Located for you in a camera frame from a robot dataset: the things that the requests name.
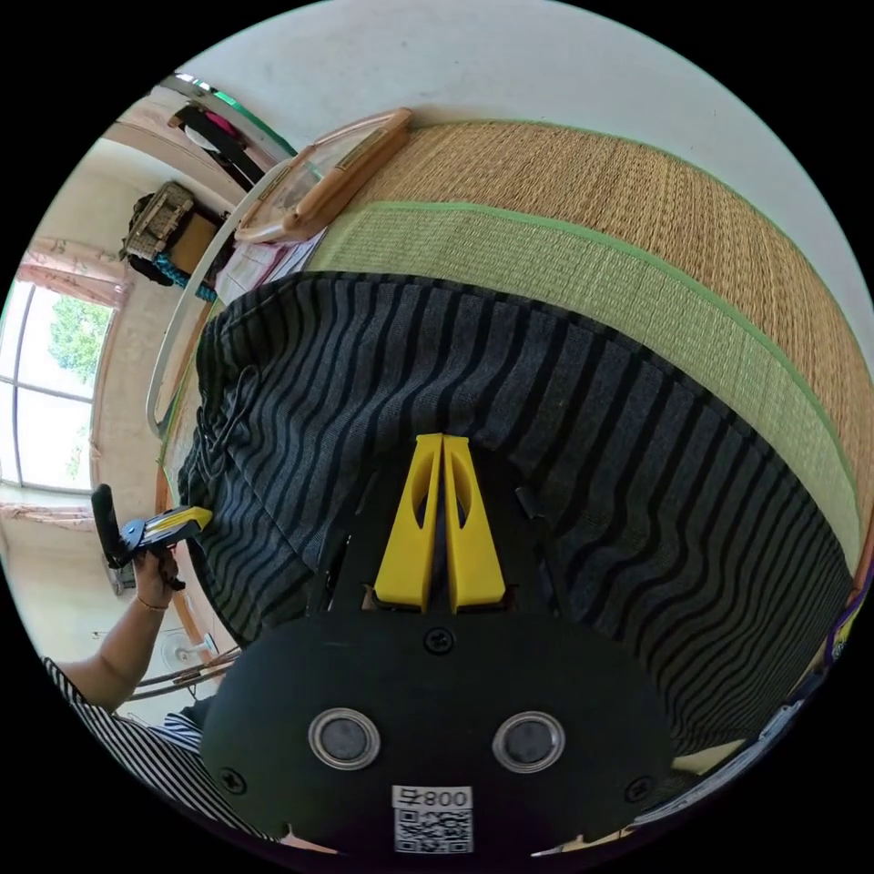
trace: pink curtain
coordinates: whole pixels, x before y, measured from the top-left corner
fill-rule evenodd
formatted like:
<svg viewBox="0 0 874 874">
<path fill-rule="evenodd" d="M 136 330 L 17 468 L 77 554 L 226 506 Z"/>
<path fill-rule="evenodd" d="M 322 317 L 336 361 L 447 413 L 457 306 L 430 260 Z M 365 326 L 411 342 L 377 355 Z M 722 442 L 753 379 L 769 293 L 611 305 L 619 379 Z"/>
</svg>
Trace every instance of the pink curtain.
<svg viewBox="0 0 874 874">
<path fill-rule="evenodd" d="M 0 519 L 24 519 L 67 528 L 71 531 L 95 531 L 91 508 L 37 507 L 29 503 L 0 503 Z"/>
<path fill-rule="evenodd" d="M 15 278 L 71 298 L 120 310 L 130 280 L 115 254 L 70 239 L 34 237 Z"/>
</svg>

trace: window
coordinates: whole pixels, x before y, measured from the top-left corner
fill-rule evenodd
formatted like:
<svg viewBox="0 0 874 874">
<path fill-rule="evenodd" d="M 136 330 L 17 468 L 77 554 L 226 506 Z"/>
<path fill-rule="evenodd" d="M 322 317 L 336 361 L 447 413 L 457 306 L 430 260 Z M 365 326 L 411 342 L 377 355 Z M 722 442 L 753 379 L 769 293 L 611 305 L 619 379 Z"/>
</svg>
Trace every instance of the window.
<svg viewBox="0 0 874 874">
<path fill-rule="evenodd" d="M 109 307 L 16 282 L 0 320 L 0 480 L 87 493 Z"/>
</svg>

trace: gray striped fabric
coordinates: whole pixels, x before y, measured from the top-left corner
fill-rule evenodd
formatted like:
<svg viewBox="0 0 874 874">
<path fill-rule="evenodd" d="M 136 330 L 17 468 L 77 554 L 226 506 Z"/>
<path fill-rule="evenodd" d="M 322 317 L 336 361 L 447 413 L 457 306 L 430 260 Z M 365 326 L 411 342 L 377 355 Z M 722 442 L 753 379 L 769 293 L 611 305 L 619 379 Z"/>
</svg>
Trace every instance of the gray striped fabric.
<svg viewBox="0 0 874 874">
<path fill-rule="evenodd" d="M 540 302 L 438 279 L 304 273 L 204 330 L 179 475 L 214 518 L 198 577 L 242 645 L 300 616 L 361 463 L 418 433 L 501 452 L 554 528 L 575 618 L 664 699 L 676 753 L 755 737 L 852 585 L 798 479 L 646 347 Z"/>
</svg>

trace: label sticker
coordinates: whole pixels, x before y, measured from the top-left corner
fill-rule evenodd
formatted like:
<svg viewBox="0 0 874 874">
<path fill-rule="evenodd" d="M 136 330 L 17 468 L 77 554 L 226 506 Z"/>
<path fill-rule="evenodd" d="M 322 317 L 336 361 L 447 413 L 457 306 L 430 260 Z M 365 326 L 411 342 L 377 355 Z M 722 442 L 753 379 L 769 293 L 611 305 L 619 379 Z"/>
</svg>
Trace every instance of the label sticker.
<svg viewBox="0 0 874 874">
<path fill-rule="evenodd" d="M 398 853 L 473 853 L 469 786 L 392 786 Z"/>
</svg>

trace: tree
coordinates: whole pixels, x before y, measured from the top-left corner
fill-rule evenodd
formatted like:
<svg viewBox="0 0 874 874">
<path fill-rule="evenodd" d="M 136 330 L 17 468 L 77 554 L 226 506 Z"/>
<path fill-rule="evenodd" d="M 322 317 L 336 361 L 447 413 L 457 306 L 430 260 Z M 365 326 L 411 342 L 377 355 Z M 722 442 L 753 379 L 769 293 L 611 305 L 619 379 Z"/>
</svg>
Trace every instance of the tree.
<svg viewBox="0 0 874 874">
<path fill-rule="evenodd" d="M 55 318 L 49 354 L 65 371 L 72 371 L 83 383 L 88 383 L 97 371 L 111 310 L 62 295 L 52 312 Z"/>
</svg>

